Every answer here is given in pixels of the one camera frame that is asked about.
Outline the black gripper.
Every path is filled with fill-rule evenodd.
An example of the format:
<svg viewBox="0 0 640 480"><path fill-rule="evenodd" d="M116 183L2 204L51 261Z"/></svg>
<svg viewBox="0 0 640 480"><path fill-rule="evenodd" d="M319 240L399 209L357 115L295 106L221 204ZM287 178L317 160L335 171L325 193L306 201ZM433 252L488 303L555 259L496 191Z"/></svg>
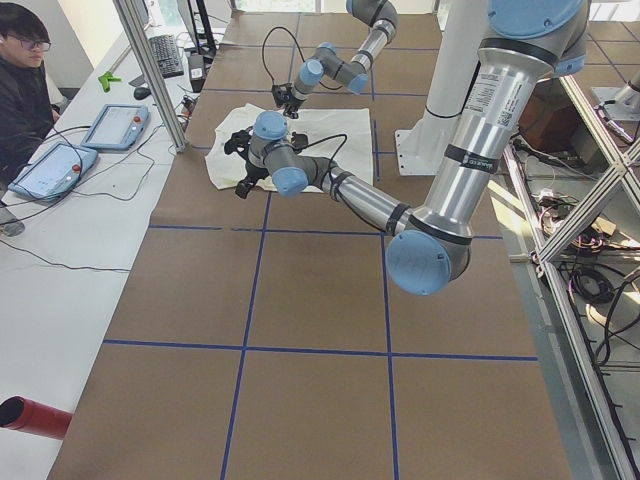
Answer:
<svg viewBox="0 0 640 480"><path fill-rule="evenodd" d="M269 177L267 169L254 165L249 158L251 137L251 128L242 129L234 132L224 144L226 155L237 153L245 162L246 176L235 187L235 194L241 199L246 199L250 191Z"/></svg>
<svg viewBox="0 0 640 480"><path fill-rule="evenodd" d="M287 118L298 119L297 111L302 101L294 95L294 87L291 83L274 84L271 86L271 94L278 108L283 109L283 115Z"/></svg>

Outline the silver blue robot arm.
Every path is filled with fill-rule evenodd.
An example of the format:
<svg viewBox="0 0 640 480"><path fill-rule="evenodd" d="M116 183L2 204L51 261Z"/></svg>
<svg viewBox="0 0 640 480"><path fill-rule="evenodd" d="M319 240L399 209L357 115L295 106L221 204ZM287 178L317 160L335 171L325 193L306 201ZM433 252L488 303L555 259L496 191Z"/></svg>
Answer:
<svg viewBox="0 0 640 480"><path fill-rule="evenodd" d="M353 94L360 94L369 79L376 57L396 36L398 16L390 1L348 0L346 10L369 27L369 32L356 54L346 61L330 42L319 44L314 54L302 61L293 82L273 84L274 102L283 115L297 119L298 110L324 78L336 82Z"/></svg>
<svg viewBox="0 0 640 480"><path fill-rule="evenodd" d="M237 154L246 175L235 192L246 197L270 179L285 197L318 188L391 240L386 268L414 295L430 295L458 278L470 261L471 218L536 83L583 67L586 1L492 1L478 46L477 73L453 138L425 201L411 207L345 171L330 158L304 154L288 138L288 123L324 77L358 93L381 50L395 37L398 18L388 1L350 1L347 11L369 26L358 53L341 60L332 45L319 45L296 79L276 85L275 110L231 135L226 154Z"/></svg>

